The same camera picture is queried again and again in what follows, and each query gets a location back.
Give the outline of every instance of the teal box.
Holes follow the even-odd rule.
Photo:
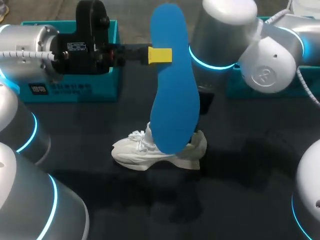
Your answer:
[[[320,96],[320,67],[301,66],[301,74],[308,85],[309,89],[315,96]],[[242,77],[239,66],[235,66],[227,82],[226,94],[233,99],[250,99],[250,98],[283,98],[283,97],[306,97],[308,94],[302,87],[300,80],[296,76],[292,83],[283,91],[266,94],[250,88]]]
[[[73,33],[76,21],[25,21],[21,25],[52,25],[60,33]],[[110,21],[109,43],[120,43],[118,22]],[[29,84],[21,84],[20,99],[25,103],[115,102],[121,79],[121,68],[110,68],[102,75],[65,75],[57,84],[45,83],[47,94],[33,94]]]

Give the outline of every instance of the yellow block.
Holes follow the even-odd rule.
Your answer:
[[[149,64],[164,64],[172,63],[172,49],[171,48],[153,48],[148,47]]]

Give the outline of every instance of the floor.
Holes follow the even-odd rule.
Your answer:
[[[5,24],[23,21],[74,20],[79,0],[5,0],[10,8]],[[123,43],[149,43],[149,18],[153,9],[163,3],[176,3],[184,12],[191,36],[201,7],[201,0],[102,0],[108,15],[119,21]],[[271,16],[287,6],[287,0],[255,0],[260,16]]]

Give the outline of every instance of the shoe laces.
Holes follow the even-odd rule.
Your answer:
[[[145,131],[134,131],[128,136],[132,141],[138,142],[138,145],[136,146],[136,149],[138,151],[146,151],[148,149],[154,150],[156,148],[154,144],[150,144],[144,141],[145,134]]]

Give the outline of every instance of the black mount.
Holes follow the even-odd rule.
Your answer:
[[[148,50],[127,50],[109,43],[110,19],[100,0],[81,0],[76,7],[74,33],[58,33],[50,51],[53,68],[62,75],[100,75],[111,67],[123,67],[126,60],[148,62]]]

